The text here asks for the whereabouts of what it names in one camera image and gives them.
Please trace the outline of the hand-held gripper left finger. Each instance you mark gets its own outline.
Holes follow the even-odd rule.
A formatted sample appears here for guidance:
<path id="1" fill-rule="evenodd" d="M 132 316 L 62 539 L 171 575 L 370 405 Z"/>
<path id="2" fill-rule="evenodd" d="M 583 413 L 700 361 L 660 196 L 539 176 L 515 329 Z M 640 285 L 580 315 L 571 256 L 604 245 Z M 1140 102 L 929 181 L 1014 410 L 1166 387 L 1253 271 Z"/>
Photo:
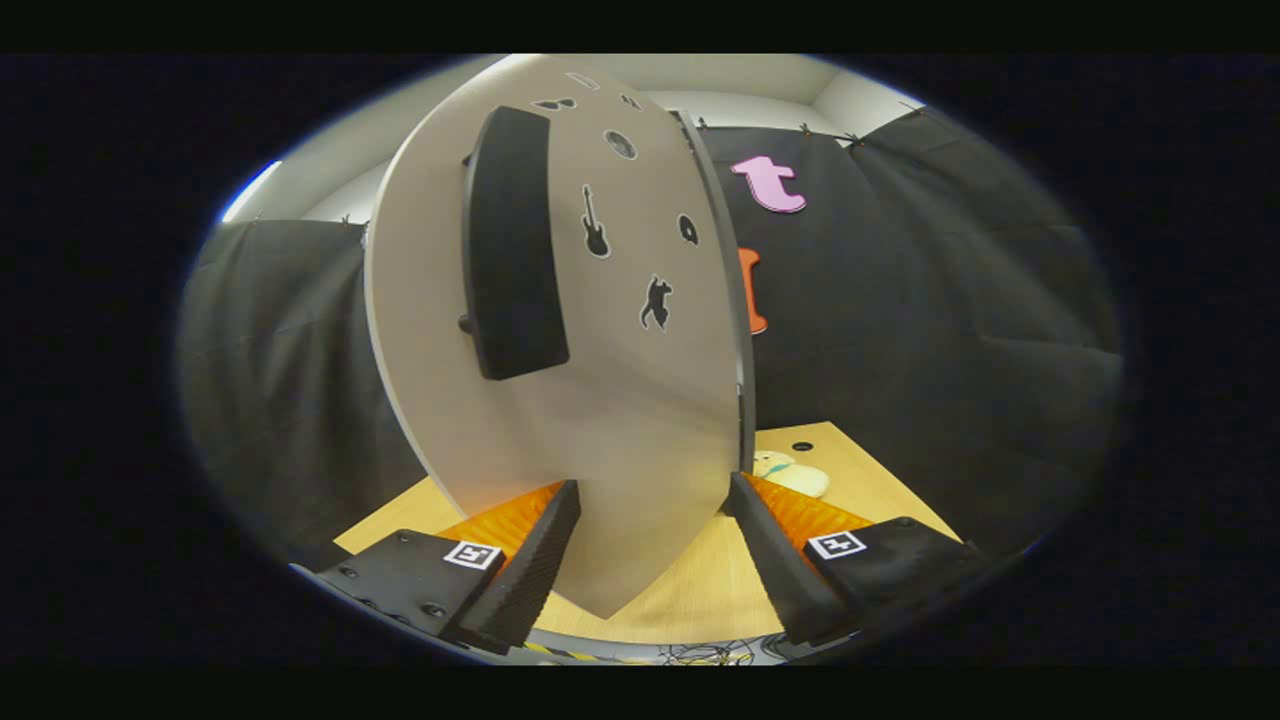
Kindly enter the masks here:
<path id="1" fill-rule="evenodd" d="M 580 518 L 579 483 L 558 480 L 444 530 L 394 529 L 321 571 L 291 570 L 415 639 L 503 656 L 529 639 Z"/>

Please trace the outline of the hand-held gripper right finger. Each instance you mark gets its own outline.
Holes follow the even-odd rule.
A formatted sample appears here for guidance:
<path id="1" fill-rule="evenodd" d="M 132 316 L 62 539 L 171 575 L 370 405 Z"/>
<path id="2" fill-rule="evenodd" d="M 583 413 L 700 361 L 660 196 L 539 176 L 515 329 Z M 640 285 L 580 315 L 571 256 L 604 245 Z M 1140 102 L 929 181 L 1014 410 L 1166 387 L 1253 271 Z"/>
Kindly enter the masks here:
<path id="1" fill-rule="evenodd" d="M 964 597 L 991 568 L 920 519 L 872 521 L 741 471 L 724 507 L 795 644 L 897 632 Z"/>

